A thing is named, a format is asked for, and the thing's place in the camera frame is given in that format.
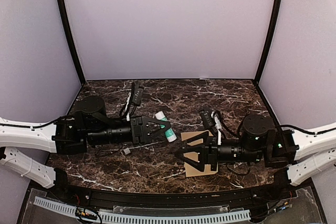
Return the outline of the green white glue stick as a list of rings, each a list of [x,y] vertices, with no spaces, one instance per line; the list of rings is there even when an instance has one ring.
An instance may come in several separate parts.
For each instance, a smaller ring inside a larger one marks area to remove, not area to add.
[[[155,118],[157,120],[160,120],[160,121],[168,121],[168,119],[165,116],[165,114],[163,113],[163,111],[159,111],[158,113],[156,113]],[[163,129],[166,129],[164,134],[165,134],[165,137],[167,138],[168,142],[171,143],[171,142],[174,142],[177,139],[177,136],[175,135],[175,133],[174,133],[174,131],[172,130],[171,127],[168,129],[163,124],[161,124],[160,127],[163,128]]]

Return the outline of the small grey glue cap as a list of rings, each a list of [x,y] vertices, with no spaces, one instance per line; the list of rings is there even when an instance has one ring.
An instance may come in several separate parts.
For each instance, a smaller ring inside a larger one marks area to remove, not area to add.
[[[124,155],[129,155],[131,153],[131,151],[128,148],[125,148],[122,150]]]

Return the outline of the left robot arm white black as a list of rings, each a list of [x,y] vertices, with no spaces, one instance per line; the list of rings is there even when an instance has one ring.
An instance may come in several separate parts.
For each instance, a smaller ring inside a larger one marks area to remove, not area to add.
[[[89,96],[78,102],[72,115],[47,123],[28,123],[1,119],[1,165],[27,177],[44,188],[53,188],[63,201],[74,197],[67,184],[67,173],[37,162],[20,148],[42,150],[58,155],[85,153],[88,146],[131,142],[151,143],[169,130],[169,121],[147,116],[109,118],[104,100]]]

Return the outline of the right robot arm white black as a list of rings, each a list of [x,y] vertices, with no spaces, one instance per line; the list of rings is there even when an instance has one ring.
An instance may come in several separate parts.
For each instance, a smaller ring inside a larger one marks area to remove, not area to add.
[[[208,131],[187,139],[202,140],[176,152],[176,157],[203,172],[206,165],[217,170],[220,163],[258,163],[276,168],[274,184],[268,188],[273,200],[309,177],[335,163],[335,124],[304,130],[293,125],[273,124],[272,118],[250,114],[237,129],[237,141],[219,142]]]

